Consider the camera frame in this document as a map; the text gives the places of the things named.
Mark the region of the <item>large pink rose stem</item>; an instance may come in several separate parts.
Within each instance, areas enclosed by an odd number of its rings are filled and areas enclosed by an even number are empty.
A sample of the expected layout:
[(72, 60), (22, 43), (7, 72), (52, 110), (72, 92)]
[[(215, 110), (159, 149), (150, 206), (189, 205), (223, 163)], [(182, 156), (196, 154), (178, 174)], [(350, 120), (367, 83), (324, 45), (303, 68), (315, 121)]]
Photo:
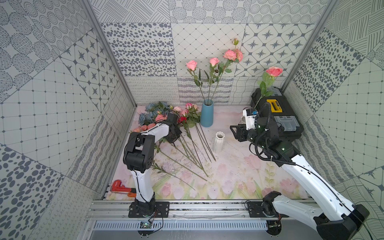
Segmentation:
[(273, 83), (275, 82), (276, 78), (280, 76), (282, 73), (283, 73), (283, 69), (278, 67), (270, 67), (263, 73), (262, 80), (259, 82), (261, 96), (259, 97), (255, 106), (258, 105), (258, 103), (262, 98), (270, 97), (273, 95), (273, 91), (269, 91), (268, 88), (273, 86)]

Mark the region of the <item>pink peony flower stem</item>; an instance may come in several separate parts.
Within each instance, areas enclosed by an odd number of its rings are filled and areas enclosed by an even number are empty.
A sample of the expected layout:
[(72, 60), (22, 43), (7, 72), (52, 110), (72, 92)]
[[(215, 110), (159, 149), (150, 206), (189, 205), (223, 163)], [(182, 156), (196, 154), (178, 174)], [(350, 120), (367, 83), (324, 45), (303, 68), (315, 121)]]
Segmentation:
[(230, 70), (230, 68), (229, 68), (230, 65), (233, 63), (240, 63), (244, 58), (243, 52), (238, 47), (239, 42), (240, 41), (235, 38), (233, 40), (234, 49), (233, 50), (227, 50), (223, 56), (224, 62), (220, 61), (219, 64), (216, 65), (216, 69), (217, 69), (215, 72), (216, 79), (215, 79), (215, 82), (213, 83), (213, 85), (215, 85), (215, 89), (214, 89), (213, 93), (211, 94), (211, 100), (213, 100), (213, 98), (217, 92), (217, 89), (218, 89), (218, 86), (219, 86), (219, 83), (221, 81), (223, 74), (232, 72), (232, 70)]

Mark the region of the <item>pink carnation stem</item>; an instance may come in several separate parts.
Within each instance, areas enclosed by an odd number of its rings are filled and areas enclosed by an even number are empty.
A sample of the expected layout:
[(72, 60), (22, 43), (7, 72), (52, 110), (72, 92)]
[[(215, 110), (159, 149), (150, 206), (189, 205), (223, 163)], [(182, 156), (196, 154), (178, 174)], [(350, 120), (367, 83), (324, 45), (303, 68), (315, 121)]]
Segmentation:
[(192, 189), (194, 189), (191, 185), (189, 185), (187, 182), (185, 182), (184, 180), (180, 179), (179, 177), (177, 177), (176, 175), (170, 173), (170, 172), (167, 172), (163, 167), (159, 166), (158, 164), (156, 163), (153, 163), (152, 164), (152, 169), (154, 169), (155, 171), (157, 171), (158, 173), (163, 173), (163, 174), (168, 174), (174, 178), (177, 178), (179, 179), (180, 181), (182, 181), (183, 183), (187, 184), (189, 187), (191, 187)]

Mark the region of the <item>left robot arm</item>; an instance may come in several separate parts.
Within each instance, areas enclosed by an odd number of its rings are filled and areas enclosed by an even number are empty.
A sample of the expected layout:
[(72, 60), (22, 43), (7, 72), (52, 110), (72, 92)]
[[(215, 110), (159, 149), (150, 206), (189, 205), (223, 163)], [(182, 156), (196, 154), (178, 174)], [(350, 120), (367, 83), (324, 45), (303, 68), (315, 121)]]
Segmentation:
[(154, 162), (155, 146), (161, 139), (175, 142), (181, 135), (179, 116), (168, 113), (164, 120), (157, 120), (153, 127), (132, 132), (124, 148), (123, 163), (131, 172), (136, 188), (134, 206), (144, 216), (155, 212), (155, 192), (148, 170)]

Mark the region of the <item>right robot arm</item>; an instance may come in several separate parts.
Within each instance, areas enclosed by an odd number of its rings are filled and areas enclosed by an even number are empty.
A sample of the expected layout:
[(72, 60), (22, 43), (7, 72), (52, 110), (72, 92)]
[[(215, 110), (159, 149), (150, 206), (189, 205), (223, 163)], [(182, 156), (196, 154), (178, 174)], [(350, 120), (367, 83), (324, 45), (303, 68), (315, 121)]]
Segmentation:
[(355, 205), (337, 192), (307, 162), (292, 143), (280, 138), (283, 126), (270, 117), (246, 116), (245, 124), (230, 130), (239, 142), (250, 142), (249, 148), (260, 160), (284, 169), (310, 194), (317, 207), (291, 200), (271, 191), (261, 203), (266, 217), (289, 216), (314, 229), (324, 240), (350, 240), (364, 227), (370, 215), (363, 205)]

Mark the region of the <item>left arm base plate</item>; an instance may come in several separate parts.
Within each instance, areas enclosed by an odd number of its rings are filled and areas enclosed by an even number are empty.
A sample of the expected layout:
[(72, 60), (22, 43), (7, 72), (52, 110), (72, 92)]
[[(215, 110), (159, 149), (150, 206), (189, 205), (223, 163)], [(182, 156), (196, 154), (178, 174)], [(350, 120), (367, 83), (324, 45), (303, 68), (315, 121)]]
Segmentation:
[(169, 202), (143, 203), (135, 200), (129, 207), (129, 218), (167, 218), (169, 216)]

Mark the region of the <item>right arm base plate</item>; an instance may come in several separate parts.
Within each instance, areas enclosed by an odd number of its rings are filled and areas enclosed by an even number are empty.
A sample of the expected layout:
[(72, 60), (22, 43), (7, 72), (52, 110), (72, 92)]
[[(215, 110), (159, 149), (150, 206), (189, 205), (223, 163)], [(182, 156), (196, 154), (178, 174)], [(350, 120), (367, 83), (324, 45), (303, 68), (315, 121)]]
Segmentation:
[(279, 214), (270, 202), (245, 201), (245, 208), (250, 218), (288, 218), (289, 216)]

